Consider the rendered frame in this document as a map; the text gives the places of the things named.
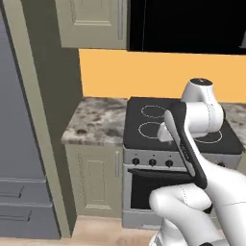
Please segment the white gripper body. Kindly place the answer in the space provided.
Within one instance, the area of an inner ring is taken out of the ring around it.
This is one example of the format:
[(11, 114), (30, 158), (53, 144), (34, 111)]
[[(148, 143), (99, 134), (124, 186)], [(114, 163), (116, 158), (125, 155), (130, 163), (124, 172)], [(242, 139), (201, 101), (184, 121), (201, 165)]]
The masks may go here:
[(164, 122), (160, 124), (159, 130), (158, 130), (158, 139), (160, 142), (168, 142), (172, 141), (173, 137), (169, 133), (169, 131), (166, 128), (166, 125)]

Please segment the black hob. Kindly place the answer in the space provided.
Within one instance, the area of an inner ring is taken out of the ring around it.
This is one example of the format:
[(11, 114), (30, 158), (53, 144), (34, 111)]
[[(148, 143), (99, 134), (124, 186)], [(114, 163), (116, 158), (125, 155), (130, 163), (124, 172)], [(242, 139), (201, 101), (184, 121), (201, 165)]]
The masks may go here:
[[(127, 102), (123, 144), (127, 149), (177, 152), (173, 140), (160, 142), (158, 130), (163, 115), (177, 98), (131, 97)], [(239, 155), (243, 145), (227, 120), (219, 132), (196, 137), (201, 153)]]

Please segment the black oven door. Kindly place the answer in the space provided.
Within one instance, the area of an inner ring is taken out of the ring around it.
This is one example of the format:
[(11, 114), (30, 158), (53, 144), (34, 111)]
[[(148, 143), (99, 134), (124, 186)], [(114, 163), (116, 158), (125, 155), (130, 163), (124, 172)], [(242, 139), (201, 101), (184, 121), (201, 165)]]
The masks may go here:
[(123, 167), (123, 210), (124, 211), (134, 211), (143, 210), (150, 211), (149, 196), (150, 193), (161, 187), (171, 186), (171, 185), (183, 185), (190, 184), (191, 180), (176, 180), (176, 179), (154, 179), (139, 177), (129, 173), (129, 169), (143, 169), (143, 170), (153, 170), (155, 169), (144, 169), (136, 168), (130, 165), (125, 165)]

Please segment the silver oven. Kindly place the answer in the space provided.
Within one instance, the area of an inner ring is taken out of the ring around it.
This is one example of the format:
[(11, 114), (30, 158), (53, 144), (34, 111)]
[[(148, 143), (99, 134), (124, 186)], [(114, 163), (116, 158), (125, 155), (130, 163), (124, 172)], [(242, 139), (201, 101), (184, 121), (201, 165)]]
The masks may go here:
[(161, 218), (150, 208), (150, 193), (157, 188), (191, 182), (177, 151), (123, 148), (122, 226), (158, 230)]

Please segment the olive base cupboard door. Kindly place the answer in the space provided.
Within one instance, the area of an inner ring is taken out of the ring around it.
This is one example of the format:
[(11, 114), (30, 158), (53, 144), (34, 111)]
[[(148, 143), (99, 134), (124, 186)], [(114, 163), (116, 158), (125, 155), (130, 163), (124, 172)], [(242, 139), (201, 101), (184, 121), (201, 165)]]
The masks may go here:
[[(66, 144), (65, 151), (77, 214), (120, 218), (123, 149)], [(115, 151), (120, 153), (118, 178), (115, 178)]]

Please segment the black microwave oven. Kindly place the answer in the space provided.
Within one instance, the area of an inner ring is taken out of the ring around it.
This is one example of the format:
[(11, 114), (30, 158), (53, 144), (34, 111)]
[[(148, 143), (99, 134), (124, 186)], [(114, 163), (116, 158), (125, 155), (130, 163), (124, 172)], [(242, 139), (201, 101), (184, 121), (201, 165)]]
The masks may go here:
[(127, 49), (246, 56), (246, 0), (128, 0)]

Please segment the olive tall cupboard panel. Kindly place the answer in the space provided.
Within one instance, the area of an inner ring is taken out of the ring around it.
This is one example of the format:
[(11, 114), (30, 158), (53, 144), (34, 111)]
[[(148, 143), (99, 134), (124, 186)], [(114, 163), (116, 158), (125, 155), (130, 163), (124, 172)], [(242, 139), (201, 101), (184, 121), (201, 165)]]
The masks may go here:
[(82, 98), (79, 53), (64, 48), (55, 0), (0, 0), (61, 237), (76, 223), (62, 134)]

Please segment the grey fridge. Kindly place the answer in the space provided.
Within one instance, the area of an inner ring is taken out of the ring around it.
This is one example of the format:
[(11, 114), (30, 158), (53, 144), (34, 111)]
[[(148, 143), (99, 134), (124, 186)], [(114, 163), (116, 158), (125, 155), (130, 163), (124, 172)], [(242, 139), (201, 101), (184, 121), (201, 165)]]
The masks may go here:
[(7, 18), (1, 7), (0, 236), (61, 237)]

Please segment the olive wall cupboard door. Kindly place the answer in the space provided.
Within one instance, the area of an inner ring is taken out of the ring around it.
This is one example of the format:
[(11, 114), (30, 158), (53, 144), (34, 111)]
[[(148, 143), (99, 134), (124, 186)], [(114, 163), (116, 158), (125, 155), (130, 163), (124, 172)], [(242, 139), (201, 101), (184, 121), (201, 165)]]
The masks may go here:
[(123, 0), (123, 39), (118, 39), (118, 0), (55, 0), (61, 46), (127, 48), (127, 0)]

